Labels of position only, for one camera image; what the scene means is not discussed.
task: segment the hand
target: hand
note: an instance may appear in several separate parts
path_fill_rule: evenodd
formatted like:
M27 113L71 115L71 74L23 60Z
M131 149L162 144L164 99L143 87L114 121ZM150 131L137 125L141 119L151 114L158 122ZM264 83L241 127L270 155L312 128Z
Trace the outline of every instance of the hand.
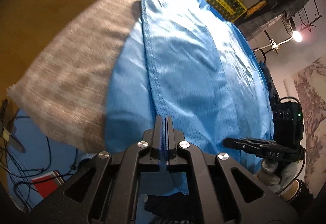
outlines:
M280 179L280 177L275 174L275 171L278 168L278 161L263 159L260 165L261 169L257 172L256 176L258 180L265 184L274 193L277 193L278 191L283 189L294 179L298 168L298 164L296 162L288 164L281 171L280 176L282 177L282 179ZM285 193L287 193L294 184L297 185L298 183L294 181L280 195L284 195Z

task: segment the black gripper frame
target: black gripper frame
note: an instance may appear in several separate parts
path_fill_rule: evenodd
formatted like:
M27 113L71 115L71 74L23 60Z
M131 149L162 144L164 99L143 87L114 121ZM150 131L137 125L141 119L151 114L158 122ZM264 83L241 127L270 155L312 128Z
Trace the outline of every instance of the black gripper frame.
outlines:
M35 224L135 223L140 173L158 172L162 117L135 143L117 154L100 152L57 188L30 214ZM167 169L185 172L191 199L197 204L194 223L293 224L297 213L225 153L204 153L189 144L172 118L165 120Z

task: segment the beige fuzzy blanket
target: beige fuzzy blanket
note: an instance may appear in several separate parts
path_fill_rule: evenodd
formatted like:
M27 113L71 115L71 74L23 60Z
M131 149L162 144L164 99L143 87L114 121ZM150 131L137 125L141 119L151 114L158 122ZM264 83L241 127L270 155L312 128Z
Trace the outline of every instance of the beige fuzzy blanket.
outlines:
M8 90L48 137L104 149L110 74L140 16L140 0L99 0L67 25Z

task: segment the lamp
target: lamp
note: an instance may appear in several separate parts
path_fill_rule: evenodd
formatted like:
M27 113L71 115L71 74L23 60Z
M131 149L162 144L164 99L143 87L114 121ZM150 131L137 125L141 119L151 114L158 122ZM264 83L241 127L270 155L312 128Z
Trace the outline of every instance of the lamp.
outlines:
M289 39L287 39L287 40L285 40L285 41L283 41L283 42L280 42L280 43L278 43L278 44L275 43L275 41L274 41L273 39L271 39L271 37L269 36L269 34L266 32L266 30L265 30L264 32L265 32L265 34L267 35L267 37L268 37L268 39L269 39L269 41L270 41L271 43L268 44L268 45L265 45L265 46L263 46L263 47L259 47L259 48L253 49L253 50L252 50L253 52L256 52L256 51L258 51L258 50L262 50L262 49L264 49L264 48L266 48L266 47L269 47L269 46L272 47L271 50L275 50L276 52L278 52L278 47L279 47L280 45L282 45L282 44L284 44L284 43L287 43L287 42L291 41L292 39L295 40L296 42L301 42L301 41L302 41L302 35L301 35L301 33L298 32L298 31L293 31L292 36L291 36Z
M302 35L298 31L293 31L292 37L298 43L302 41Z

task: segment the black metal rack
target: black metal rack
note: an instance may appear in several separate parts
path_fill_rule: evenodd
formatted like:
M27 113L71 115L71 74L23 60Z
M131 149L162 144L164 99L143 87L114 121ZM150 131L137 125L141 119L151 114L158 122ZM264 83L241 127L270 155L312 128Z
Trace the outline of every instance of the black metal rack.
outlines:
M315 18L313 21L309 21L309 18L308 18L308 14L307 14L307 11L305 9L305 7L303 7L301 10L299 10L298 14L299 14L299 17L300 17L300 20L301 20L301 29L299 29L299 31L303 31L305 29L307 29L308 31L311 32L311 27L316 27L316 25L314 25L314 23L316 21L318 21L322 16L318 10L318 6L317 6L317 2L316 0L313 0L314 1L314 4L315 4L315 7L316 7L316 14L315 14ZM285 19L282 19L282 22L283 22L283 25L286 29L286 32L292 36L292 33L293 33L293 27L289 26L288 25L288 21L286 21ZM268 33L266 32L266 30L264 31L265 34L267 35L267 37L269 38L269 40L271 41L270 37L268 36ZM266 54L269 53L270 51L272 51L273 48L269 49L268 51L264 52L263 49L260 50L261 54L263 55L264 57L264 63L266 63L267 61L267 58L266 58Z

